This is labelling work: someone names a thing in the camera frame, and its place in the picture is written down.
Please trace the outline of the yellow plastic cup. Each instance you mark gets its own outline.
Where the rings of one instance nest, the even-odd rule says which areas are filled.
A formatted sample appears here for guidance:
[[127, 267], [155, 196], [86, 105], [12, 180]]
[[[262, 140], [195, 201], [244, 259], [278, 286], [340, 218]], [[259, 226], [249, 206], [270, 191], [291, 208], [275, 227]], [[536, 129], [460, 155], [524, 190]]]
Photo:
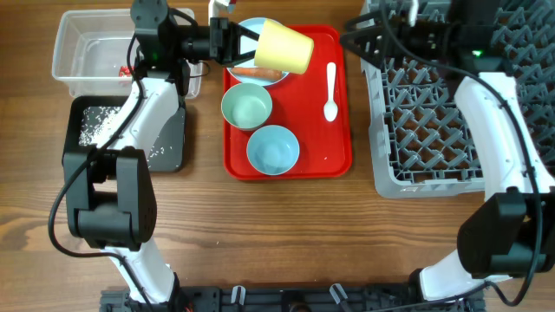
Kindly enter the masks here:
[[309, 67], [314, 45], [310, 37], [266, 19], [258, 38], [254, 65], [302, 75]]

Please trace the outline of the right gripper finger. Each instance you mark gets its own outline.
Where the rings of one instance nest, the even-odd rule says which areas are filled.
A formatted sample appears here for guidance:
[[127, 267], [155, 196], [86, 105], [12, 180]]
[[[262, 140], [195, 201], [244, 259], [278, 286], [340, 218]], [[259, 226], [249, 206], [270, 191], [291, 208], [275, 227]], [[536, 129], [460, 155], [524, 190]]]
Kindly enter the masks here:
[[367, 27], [375, 26], [382, 20], [381, 13], [379, 11], [371, 11], [369, 13], [356, 16], [349, 19], [345, 24], [345, 29], [363, 29]]
[[382, 47], [375, 38], [368, 36], [353, 37], [344, 34], [340, 37], [342, 47], [356, 56], [359, 56], [363, 61], [373, 65], [382, 65]]

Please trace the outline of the red snack wrapper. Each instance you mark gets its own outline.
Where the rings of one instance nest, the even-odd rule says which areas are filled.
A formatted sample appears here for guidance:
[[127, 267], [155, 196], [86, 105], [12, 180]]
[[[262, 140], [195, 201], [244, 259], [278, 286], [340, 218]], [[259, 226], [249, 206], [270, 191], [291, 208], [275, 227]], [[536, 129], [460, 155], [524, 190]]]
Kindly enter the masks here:
[[131, 70], [128, 66], [121, 66], [119, 70], [119, 77], [131, 77]]

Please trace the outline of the white rice leftovers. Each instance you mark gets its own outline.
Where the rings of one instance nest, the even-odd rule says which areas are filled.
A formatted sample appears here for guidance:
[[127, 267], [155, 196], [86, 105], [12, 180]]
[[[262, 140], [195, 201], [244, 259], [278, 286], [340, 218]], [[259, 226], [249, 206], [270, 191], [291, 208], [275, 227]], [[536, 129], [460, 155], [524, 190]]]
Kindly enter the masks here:
[[[85, 107], [82, 111], [79, 146], [90, 145], [121, 107]], [[181, 167], [182, 153], [179, 143], [183, 126], [180, 109], [162, 128], [147, 157], [151, 172], [174, 172]]]

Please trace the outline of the light blue bowl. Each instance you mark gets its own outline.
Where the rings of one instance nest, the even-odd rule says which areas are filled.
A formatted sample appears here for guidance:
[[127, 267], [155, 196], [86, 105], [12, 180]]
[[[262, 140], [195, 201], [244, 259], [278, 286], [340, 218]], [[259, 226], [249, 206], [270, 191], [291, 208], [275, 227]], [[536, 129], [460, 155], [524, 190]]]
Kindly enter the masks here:
[[257, 172], [278, 176], [295, 166], [300, 157], [300, 145], [297, 136], [288, 128], [264, 126], [248, 139], [246, 156]]

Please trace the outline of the green bowl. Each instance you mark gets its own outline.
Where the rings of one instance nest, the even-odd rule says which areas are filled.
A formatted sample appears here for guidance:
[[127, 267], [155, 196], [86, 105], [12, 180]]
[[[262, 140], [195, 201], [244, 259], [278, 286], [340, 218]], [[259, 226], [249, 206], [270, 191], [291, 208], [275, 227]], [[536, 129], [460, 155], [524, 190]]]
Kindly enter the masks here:
[[225, 92], [220, 108], [231, 126], [251, 131], [263, 126], [270, 118], [273, 100], [264, 87], [254, 83], [239, 83]]

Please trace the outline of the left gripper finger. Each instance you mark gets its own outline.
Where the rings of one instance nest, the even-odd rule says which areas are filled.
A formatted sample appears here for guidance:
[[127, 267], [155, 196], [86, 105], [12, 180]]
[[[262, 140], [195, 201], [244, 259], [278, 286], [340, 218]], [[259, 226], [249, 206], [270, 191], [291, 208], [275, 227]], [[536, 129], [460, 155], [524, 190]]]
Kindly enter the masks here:
[[252, 50], [243, 54], [231, 54], [231, 56], [225, 61], [225, 66], [227, 68], [238, 66], [243, 62], [252, 60], [255, 54], [256, 54], [255, 50]]
[[256, 42], [259, 39], [259, 33], [247, 29], [246, 27], [239, 25], [238, 23], [230, 22], [229, 26], [230, 35], [233, 42], [238, 42], [242, 36], [246, 36], [247, 38], [252, 39]]

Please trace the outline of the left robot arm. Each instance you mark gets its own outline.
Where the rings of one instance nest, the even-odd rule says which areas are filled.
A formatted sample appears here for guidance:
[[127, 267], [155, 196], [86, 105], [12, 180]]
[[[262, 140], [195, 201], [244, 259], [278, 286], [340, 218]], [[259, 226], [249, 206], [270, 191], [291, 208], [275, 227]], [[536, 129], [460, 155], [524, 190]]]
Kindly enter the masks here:
[[54, 229], [61, 203], [69, 231], [90, 247], [90, 257], [110, 257], [129, 287], [124, 307], [132, 311], [183, 311], [186, 295], [153, 240], [157, 203], [147, 155], [162, 128], [185, 106], [188, 65], [214, 60], [232, 67], [254, 57], [240, 39], [260, 35], [225, 17], [200, 26], [165, 1], [135, 1], [130, 10], [134, 34], [127, 50], [132, 90], [116, 119], [98, 142], [69, 149], [62, 156], [64, 185], [52, 205], [48, 231], [62, 253]]

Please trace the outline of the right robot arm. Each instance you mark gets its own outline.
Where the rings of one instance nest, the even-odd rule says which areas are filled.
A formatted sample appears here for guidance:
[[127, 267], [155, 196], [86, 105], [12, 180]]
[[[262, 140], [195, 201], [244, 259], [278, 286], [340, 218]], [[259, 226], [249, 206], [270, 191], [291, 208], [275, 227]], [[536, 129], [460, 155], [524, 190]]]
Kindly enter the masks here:
[[341, 44], [380, 67], [410, 56], [439, 68], [465, 118], [485, 180], [484, 204], [460, 227], [457, 247], [417, 271], [421, 299], [451, 302], [554, 265], [554, 180], [542, 163], [517, 100], [507, 59], [493, 52], [497, 2], [454, 2], [443, 23], [385, 9], [345, 24]]

